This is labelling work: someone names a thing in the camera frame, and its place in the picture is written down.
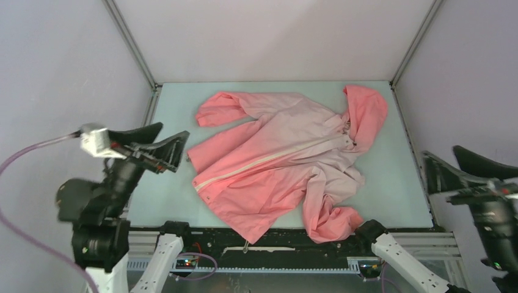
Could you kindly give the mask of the pink zip-up hooded jacket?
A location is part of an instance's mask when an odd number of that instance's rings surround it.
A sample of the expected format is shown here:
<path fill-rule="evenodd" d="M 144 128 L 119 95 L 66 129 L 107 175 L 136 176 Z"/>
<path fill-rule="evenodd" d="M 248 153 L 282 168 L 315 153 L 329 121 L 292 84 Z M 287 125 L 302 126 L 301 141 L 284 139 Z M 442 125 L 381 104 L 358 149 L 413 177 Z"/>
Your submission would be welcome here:
<path fill-rule="evenodd" d="M 239 121 L 188 152 L 207 207 L 251 244 L 296 207 L 318 244 L 349 237 L 363 218 L 343 202 L 365 180 L 355 161 L 388 114 L 376 90 L 347 85 L 338 114 L 300 93 L 219 92 L 198 109 L 201 127 Z"/>

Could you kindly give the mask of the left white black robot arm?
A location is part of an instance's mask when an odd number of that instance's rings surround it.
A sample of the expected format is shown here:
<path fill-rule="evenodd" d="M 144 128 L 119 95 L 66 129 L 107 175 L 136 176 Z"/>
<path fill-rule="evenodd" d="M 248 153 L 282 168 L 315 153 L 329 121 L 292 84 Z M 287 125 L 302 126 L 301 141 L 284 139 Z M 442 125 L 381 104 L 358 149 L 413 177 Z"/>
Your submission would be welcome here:
<path fill-rule="evenodd" d="M 128 292 L 126 266 L 131 223 L 122 214 L 144 172 L 175 173 L 190 133 L 164 140 L 154 123 L 129 131 L 113 131 L 98 123 L 79 129 L 81 149 L 102 158 L 100 182 L 72 178 L 56 194 L 57 218 L 73 225 L 75 264 L 93 281 L 89 292 Z"/>

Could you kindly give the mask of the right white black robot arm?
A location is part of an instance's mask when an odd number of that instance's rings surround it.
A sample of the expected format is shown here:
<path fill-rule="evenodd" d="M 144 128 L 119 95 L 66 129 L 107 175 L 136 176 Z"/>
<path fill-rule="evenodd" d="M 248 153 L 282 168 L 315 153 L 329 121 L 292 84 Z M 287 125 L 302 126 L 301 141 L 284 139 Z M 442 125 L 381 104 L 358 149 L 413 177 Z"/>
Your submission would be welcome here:
<path fill-rule="evenodd" d="M 517 292 L 517 167 L 493 161 L 460 145 L 452 147 L 458 167 L 429 151 L 422 152 L 426 190 L 451 192 L 447 202 L 469 207 L 486 258 L 481 262 L 505 272 L 492 277 L 500 292 Z M 377 220 L 355 231 L 355 246 L 392 266 L 418 292 L 465 292 L 432 273 L 395 240 Z"/>

